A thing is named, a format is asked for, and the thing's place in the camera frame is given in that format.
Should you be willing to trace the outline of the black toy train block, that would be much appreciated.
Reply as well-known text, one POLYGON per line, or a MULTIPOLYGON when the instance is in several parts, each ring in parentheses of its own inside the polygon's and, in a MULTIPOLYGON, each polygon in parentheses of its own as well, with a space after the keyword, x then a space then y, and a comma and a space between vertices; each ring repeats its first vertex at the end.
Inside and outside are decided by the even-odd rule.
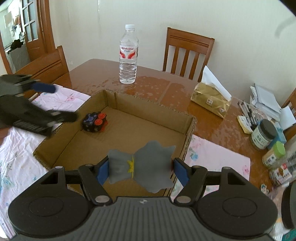
POLYGON ((100 132, 107 125, 107 114, 101 112, 93 112, 86 114, 85 118, 82 121, 82 128, 87 132, 100 132))

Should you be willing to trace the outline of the gold tissue pack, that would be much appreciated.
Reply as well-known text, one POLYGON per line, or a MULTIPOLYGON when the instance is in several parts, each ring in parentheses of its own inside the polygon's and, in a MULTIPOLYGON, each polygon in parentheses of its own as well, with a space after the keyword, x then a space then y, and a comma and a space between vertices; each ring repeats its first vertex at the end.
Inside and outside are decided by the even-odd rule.
POLYGON ((202 79, 195 86, 191 101, 224 119, 230 108, 232 95, 205 66, 202 79))

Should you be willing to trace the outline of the yellow sticky note pad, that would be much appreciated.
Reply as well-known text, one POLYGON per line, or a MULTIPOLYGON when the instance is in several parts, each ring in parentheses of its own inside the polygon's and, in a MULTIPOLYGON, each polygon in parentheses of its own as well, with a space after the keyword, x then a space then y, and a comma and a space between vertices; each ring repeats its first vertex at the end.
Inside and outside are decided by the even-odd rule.
POLYGON ((245 116, 239 115, 237 116, 237 120, 245 134, 252 134, 253 130, 251 129, 251 126, 249 125, 245 116))

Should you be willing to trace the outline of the grey plush toy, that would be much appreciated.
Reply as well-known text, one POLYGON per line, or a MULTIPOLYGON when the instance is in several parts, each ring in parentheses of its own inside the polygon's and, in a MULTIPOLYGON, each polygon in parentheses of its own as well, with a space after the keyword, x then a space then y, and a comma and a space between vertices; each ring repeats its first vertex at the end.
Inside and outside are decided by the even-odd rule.
POLYGON ((151 193, 172 188, 172 155, 175 149, 175 146, 163 147, 158 141, 149 141, 133 154, 110 150, 109 183, 132 179, 151 193))

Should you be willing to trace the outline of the blue box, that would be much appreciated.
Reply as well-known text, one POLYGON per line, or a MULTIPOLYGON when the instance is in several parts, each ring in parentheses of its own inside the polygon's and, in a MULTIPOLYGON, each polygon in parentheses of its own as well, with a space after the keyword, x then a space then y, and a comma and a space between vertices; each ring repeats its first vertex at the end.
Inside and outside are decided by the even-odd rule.
POLYGON ((277 141, 285 144, 287 142, 287 139, 283 133, 283 130, 281 128, 275 128, 276 129, 276 137, 273 139, 273 141, 270 143, 271 146, 273 146, 277 141))

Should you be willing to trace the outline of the wooden chair left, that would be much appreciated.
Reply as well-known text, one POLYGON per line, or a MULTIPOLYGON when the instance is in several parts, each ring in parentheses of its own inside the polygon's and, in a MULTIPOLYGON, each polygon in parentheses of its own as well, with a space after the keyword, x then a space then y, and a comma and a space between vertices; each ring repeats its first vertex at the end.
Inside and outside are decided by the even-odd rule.
POLYGON ((43 83, 52 84, 68 72, 63 47, 58 46, 52 53, 44 54, 17 71, 16 74, 31 75, 32 78, 43 83))

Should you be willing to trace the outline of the wooden door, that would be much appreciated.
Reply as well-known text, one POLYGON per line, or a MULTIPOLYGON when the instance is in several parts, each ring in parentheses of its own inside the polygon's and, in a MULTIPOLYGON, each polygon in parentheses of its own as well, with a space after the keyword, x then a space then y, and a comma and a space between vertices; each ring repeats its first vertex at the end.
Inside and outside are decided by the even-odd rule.
POLYGON ((54 50, 49 1, 1 1, 1 57, 8 74, 54 50))

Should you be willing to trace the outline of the wooden chair back centre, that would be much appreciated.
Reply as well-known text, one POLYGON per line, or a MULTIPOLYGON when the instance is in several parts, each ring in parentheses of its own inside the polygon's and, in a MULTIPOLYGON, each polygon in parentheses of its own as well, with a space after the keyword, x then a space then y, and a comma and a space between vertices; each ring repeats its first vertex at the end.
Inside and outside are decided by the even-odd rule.
POLYGON ((185 53, 184 53, 184 58, 182 61, 182 66, 180 69, 179 76, 180 77, 185 76, 189 56, 190 54, 193 54, 194 58, 191 64, 190 72, 189 72, 189 79, 193 80, 195 76, 196 68, 199 62, 199 57, 200 55, 203 55, 204 60, 197 79, 198 82, 201 82, 203 70, 209 62, 214 43, 215 43, 214 38, 209 38, 206 36, 168 27, 166 32, 166 45, 165 45, 165 54, 164 54, 164 61, 163 61, 163 72, 167 70, 169 49, 170 47, 174 47, 175 49, 173 54, 173 60, 171 63, 170 73, 176 74, 177 64, 179 62, 178 61, 179 52, 181 50, 184 50, 185 53))

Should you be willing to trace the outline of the wooden chair far right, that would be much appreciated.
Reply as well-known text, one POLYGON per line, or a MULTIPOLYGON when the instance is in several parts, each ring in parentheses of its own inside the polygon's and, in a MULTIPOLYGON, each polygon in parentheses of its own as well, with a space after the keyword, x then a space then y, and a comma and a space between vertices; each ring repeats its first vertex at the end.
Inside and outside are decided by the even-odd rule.
POLYGON ((288 99, 284 102, 284 104, 281 106, 282 108, 289 106, 291 109, 295 109, 295 102, 296 102, 296 88, 294 91, 290 94, 288 99))

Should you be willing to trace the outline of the small jar green lid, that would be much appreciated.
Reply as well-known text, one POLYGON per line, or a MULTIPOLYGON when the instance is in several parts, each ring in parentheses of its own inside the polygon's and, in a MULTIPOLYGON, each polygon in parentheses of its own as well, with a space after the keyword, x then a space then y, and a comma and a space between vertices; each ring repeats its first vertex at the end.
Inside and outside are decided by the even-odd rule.
POLYGON ((267 168, 271 167, 285 155, 285 146, 282 142, 277 141, 273 147, 262 157, 262 163, 267 168))

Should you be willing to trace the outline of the wooden chair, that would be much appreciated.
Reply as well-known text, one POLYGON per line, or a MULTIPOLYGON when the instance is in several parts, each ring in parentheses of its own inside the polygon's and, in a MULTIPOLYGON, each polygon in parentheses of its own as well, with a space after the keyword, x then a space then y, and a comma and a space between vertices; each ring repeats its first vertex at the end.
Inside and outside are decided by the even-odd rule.
POLYGON ((68 72, 63 47, 58 46, 52 53, 44 54, 17 71, 16 74, 31 75, 32 78, 43 83, 52 84, 68 72))
POLYGON ((281 106, 282 108, 289 106, 291 109, 295 109, 295 102, 296 102, 296 88, 294 91, 290 94, 288 99, 284 102, 284 104, 281 106))
POLYGON ((178 61, 179 52, 181 50, 184 50, 185 53, 184 53, 184 58, 182 61, 182 66, 180 69, 179 76, 180 77, 185 76, 189 56, 190 54, 193 54, 194 58, 191 64, 190 72, 189 72, 189 79, 193 80, 195 76, 196 68, 199 62, 199 57, 200 55, 203 55, 204 60, 197 79, 198 82, 201 82, 203 70, 209 62, 214 43, 215 43, 214 38, 209 38, 206 36, 168 27, 166 32, 166 45, 165 45, 165 54, 164 54, 164 61, 163 61, 163 72, 167 70, 169 49, 170 47, 174 47, 175 49, 173 54, 173 60, 171 63, 170 73, 176 74, 177 64, 179 62, 178 61))

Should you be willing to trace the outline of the glass jar dark lid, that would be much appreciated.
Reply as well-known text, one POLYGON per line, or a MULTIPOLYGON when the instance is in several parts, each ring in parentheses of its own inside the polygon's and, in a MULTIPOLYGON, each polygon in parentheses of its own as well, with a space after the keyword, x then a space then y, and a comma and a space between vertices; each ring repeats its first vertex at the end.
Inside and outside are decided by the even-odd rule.
POLYGON ((250 140, 259 150, 265 149, 277 136, 277 131, 272 122, 263 119, 252 132, 250 140))

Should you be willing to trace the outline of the large jar black lid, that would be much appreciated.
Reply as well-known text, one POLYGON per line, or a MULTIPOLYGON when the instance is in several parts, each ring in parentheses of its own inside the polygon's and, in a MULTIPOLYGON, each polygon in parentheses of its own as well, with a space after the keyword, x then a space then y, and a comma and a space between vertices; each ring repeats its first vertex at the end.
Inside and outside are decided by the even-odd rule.
POLYGON ((283 192, 281 201, 281 218, 285 228, 291 230, 295 228, 295 181, 291 183, 283 192))

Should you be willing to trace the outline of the stack of papers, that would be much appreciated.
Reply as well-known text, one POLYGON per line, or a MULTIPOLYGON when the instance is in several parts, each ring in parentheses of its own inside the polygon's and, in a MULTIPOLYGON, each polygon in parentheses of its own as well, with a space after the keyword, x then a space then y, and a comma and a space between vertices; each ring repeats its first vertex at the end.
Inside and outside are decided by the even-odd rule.
POLYGON ((289 106, 282 108, 275 95, 258 84, 250 86, 250 89, 252 93, 250 103, 263 112, 269 120, 278 123, 284 131, 295 126, 295 109, 289 106))

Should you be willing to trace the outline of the cardboard box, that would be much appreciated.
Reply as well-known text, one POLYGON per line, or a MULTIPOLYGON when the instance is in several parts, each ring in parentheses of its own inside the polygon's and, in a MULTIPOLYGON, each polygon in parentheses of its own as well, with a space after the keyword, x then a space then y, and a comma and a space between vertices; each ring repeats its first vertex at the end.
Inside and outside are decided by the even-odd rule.
POLYGON ((174 157, 184 159, 196 125, 196 118, 166 106, 132 95, 102 90, 79 109, 79 118, 87 114, 106 114, 107 125, 91 133, 82 121, 64 123, 34 151, 35 158, 47 169, 62 166, 76 170, 97 164, 109 150, 134 153, 149 141, 175 146, 174 157))

